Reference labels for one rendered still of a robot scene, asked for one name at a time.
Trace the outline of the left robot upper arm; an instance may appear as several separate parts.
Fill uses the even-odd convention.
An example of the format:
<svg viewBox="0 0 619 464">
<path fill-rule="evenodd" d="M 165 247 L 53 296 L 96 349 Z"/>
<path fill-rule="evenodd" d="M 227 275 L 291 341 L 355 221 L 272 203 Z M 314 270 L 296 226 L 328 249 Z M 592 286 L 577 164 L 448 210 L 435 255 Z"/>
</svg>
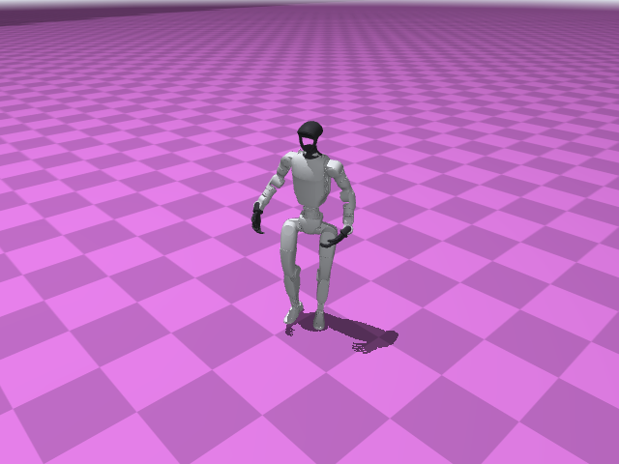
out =
<svg viewBox="0 0 619 464">
<path fill-rule="evenodd" d="M 342 202 L 349 202 L 348 193 L 353 190 L 350 182 L 344 172 L 342 163 L 338 160 L 327 159 L 324 164 L 325 171 L 328 176 L 335 179 L 337 185 L 342 189 L 340 192 L 340 200 Z M 354 191 L 354 190 L 353 190 Z"/>
</svg>

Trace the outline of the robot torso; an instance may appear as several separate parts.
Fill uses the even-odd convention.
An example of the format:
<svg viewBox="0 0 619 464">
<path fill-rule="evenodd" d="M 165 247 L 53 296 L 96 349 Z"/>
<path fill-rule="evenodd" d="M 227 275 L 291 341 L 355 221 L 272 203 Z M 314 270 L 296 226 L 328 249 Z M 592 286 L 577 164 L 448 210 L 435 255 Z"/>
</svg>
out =
<svg viewBox="0 0 619 464">
<path fill-rule="evenodd" d="M 298 203 L 304 205 L 299 216 L 299 231 L 306 234 L 320 235 L 323 213 L 319 212 L 331 190 L 331 177 L 325 171 L 325 161 L 330 160 L 327 155 L 315 159 L 305 159 L 305 151 L 297 152 L 291 160 L 294 192 Z"/>
</svg>

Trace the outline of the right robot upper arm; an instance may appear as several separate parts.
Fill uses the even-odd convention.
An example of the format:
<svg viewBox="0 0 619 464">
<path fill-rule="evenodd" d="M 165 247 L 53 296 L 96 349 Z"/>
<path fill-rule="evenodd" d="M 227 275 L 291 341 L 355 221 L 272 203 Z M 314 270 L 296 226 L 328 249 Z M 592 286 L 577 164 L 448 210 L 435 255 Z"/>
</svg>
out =
<svg viewBox="0 0 619 464">
<path fill-rule="evenodd" d="M 277 169 L 277 174 L 276 176 L 273 178 L 271 184 L 273 186 L 275 186 L 276 188 L 280 188 L 285 180 L 283 179 L 285 177 L 285 175 L 288 173 L 288 171 L 291 168 L 291 160 L 293 158 L 293 156 L 296 154 L 296 152 L 288 152 L 286 155 L 284 155 L 281 159 L 280 159 L 280 164 L 279 167 Z"/>
</svg>

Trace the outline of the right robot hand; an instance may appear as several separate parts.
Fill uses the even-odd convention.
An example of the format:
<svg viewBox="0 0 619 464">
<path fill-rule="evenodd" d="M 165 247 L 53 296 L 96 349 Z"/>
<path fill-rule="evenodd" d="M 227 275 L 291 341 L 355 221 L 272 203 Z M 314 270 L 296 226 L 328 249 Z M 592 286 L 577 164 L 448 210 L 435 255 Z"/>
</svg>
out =
<svg viewBox="0 0 619 464">
<path fill-rule="evenodd" d="M 265 234 L 260 229 L 260 223 L 261 223 L 260 215 L 263 214 L 263 211 L 259 209 L 259 205 L 260 205 L 259 202 L 256 202 L 253 207 L 253 215 L 251 217 L 252 229 L 254 229 L 256 233 Z"/>
</svg>

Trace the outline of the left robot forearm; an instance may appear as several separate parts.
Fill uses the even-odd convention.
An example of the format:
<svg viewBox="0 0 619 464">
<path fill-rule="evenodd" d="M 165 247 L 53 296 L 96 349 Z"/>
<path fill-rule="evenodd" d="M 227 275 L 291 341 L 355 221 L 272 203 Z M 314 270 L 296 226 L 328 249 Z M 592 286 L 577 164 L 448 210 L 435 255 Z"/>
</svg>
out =
<svg viewBox="0 0 619 464">
<path fill-rule="evenodd" d="M 354 210 L 356 207 L 356 198 L 355 198 L 355 192 L 353 190 L 349 191 L 348 193 L 348 199 L 349 199 L 349 203 L 345 203 L 343 205 L 343 228 L 347 225 L 349 225 L 351 227 L 351 231 L 347 234 L 350 235 L 353 232 L 353 222 L 354 222 Z M 342 228 L 342 229 L 343 229 Z"/>
</svg>

